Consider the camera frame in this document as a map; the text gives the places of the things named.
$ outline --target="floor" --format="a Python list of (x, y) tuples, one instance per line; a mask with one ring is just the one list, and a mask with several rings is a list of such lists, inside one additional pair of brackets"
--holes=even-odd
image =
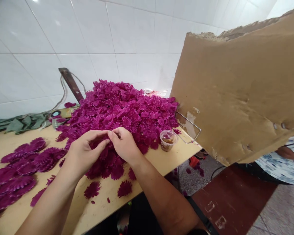
[[(210, 182), (211, 174), (222, 166), (208, 156), (201, 161), (204, 177), (189, 166), (178, 167), (179, 189), (191, 196)], [(215, 172), (214, 177), (223, 170)], [(294, 185), (279, 185), (247, 235), (294, 235)]]
[(248, 235), (294, 235), (294, 185), (279, 185)]

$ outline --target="plastic cup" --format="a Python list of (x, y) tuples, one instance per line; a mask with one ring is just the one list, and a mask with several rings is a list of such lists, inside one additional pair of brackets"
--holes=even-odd
[(160, 140), (162, 150), (169, 152), (179, 140), (179, 136), (172, 130), (164, 130), (160, 133)]

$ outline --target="reddish brown floor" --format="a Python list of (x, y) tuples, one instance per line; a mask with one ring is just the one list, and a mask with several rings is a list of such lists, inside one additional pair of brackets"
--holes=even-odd
[(276, 187), (230, 166), (192, 198), (220, 235), (246, 235)]

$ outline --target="person's leg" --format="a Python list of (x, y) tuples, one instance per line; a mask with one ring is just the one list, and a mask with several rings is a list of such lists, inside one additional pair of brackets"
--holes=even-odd
[(154, 215), (144, 193), (132, 200), (130, 218), (128, 222), (128, 235), (160, 235), (161, 227)]
[(238, 168), (241, 168), (244, 171), (250, 173), (251, 175), (256, 176), (257, 178), (261, 179), (262, 181), (271, 182), (271, 183), (275, 183), (275, 184), (289, 184), (289, 183), (283, 182), (283, 181), (278, 180), (278, 179), (274, 178), (273, 176), (269, 175), (256, 162), (247, 163), (247, 164), (235, 163), (234, 165), (236, 165)]
[(102, 221), (100, 224), (86, 232), (85, 235), (119, 235), (117, 223), (117, 217), (114, 213), (106, 218), (104, 221)]

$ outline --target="table surface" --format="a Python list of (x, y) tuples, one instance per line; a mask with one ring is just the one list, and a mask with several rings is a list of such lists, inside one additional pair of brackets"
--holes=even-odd
[[(181, 137), (189, 142), (191, 138), (181, 128), (179, 129), (182, 131)], [(37, 137), (43, 137), (46, 140), (47, 148), (63, 148), (66, 144), (66, 140), (55, 142), (58, 135), (59, 132), (55, 131), (52, 126), (43, 130), (28, 131), (20, 135), (15, 135), (14, 133), (4, 134), (4, 132), (0, 132), (0, 160), (3, 156), (13, 152), (19, 145), (29, 143)], [(200, 150), (201, 146), (196, 142), (185, 144), (182, 140), (179, 140), (169, 152), (165, 152), (159, 147), (158, 150), (149, 149), (145, 156), (164, 176)], [(51, 175), (56, 175), (59, 169), (57, 164), (51, 171), (36, 173), (38, 179), (37, 185), (1, 213), (0, 234), (15, 234), (32, 210), (30, 207), (32, 198), (37, 192), (46, 187), (47, 179), (50, 178)], [(142, 192), (136, 180), (132, 182), (133, 192), (127, 196), (118, 198), (117, 190), (119, 185), (123, 180), (128, 179), (128, 164), (124, 164), (124, 170), (124, 175), (119, 180), (112, 180), (110, 177), (106, 179), (96, 179), (100, 180), (101, 189), (99, 195), (90, 200), (84, 197), (84, 191), (91, 183), (91, 180), (83, 176), (75, 189), (72, 205), (62, 234), (79, 235), (85, 233)]]

